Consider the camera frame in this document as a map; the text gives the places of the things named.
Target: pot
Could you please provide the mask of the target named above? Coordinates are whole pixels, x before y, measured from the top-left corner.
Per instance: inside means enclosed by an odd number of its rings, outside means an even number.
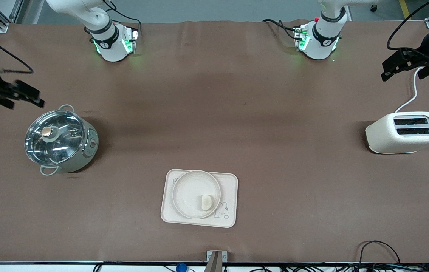
[[[80,170],[92,160],[97,149],[97,131],[74,113],[71,105],[43,114],[26,132],[26,155],[40,165],[45,176]]]

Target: brown table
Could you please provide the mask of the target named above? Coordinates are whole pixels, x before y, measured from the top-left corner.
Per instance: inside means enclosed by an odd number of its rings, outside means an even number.
[[[398,22],[351,22],[326,60],[273,25],[143,26],[137,56],[108,63],[83,26],[12,25],[0,44],[33,75],[44,109],[0,107],[0,260],[355,261],[361,243],[429,262],[429,148],[375,155],[364,128],[411,97],[412,72],[382,82]],[[394,45],[417,46],[423,22]],[[0,52],[0,68],[21,68]],[[405,110],[429,111],[429,79]],[[40,114],[69,103],[99,131],[81,172],[43,177],[23,148]],[[161,220],[173,168],[236,174],[230,229]],[[366,261],[392,261],[370,246]]]

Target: white plate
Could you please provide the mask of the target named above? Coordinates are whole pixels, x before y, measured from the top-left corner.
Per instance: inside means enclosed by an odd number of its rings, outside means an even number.
[[[211,196],[212,206],[209,210],[201,208],[201,197]],[[184,217],[202,219],[211,215],[221,199],[219,182],[208,172],[193,170],[183,174],[177,180],[172,192],[174,207]]]

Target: blue cap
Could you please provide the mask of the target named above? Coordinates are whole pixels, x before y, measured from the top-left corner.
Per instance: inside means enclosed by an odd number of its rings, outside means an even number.
[[[183,262],[178,263],[176,265],[176,272],[187,272],[187,265]]]

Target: white tray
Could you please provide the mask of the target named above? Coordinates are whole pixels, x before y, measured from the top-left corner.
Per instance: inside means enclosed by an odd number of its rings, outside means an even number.
[[[197,224],[208,227],[233,227],[236,222],[238,196],[238,178],[234,174],[209,172],[218,180],[221,187],[221,201],[212,215],[202,219],[189,219],[179,214],[174,207],[172,190],[178,178],[189,171],[172,169],[167,173],[161,207],[162,220],[168,223]]]

